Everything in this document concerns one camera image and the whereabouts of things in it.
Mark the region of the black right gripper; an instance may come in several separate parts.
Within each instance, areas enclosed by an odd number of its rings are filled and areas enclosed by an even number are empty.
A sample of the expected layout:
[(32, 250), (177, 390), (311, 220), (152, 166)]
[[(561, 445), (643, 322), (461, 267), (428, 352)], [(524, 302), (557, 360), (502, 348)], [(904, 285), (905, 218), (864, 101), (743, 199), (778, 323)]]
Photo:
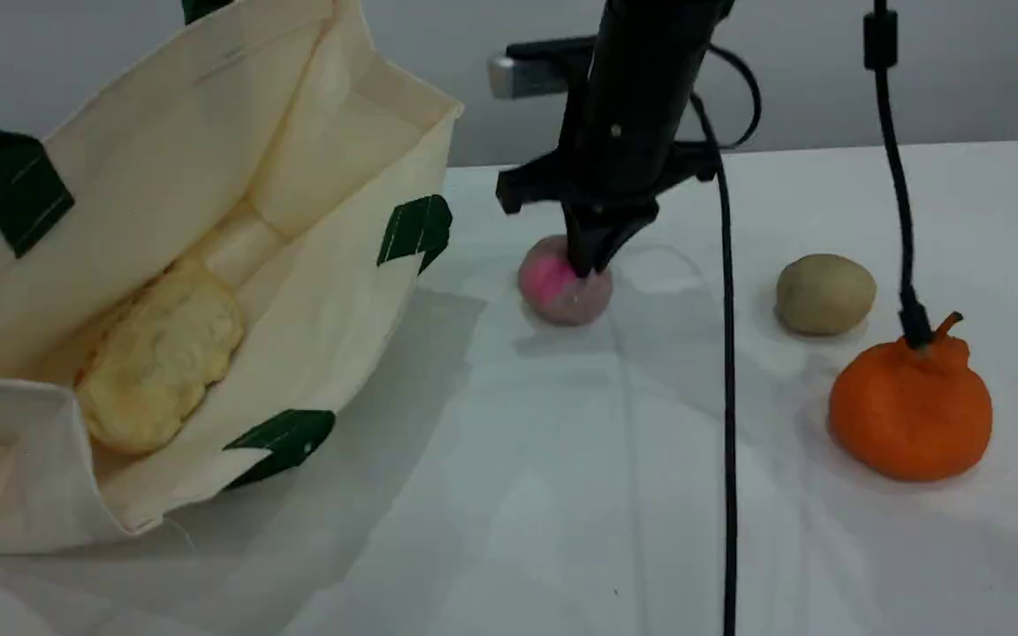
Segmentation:
[[(651, 203), (659, 194), (687, 178), (714, 177), (719, 150), (706, 140), (653, 140), (646, 155), (624, 140), (589, 142), (581, 117), (566, 114), (553, 150), (498, 173), (496, 198), (506, 215), (561, 206), (566, 258), (577, 277), (590, 277), (656, 220), (659, 205)], [(602, 224), (599, 212), (606, 210)]]

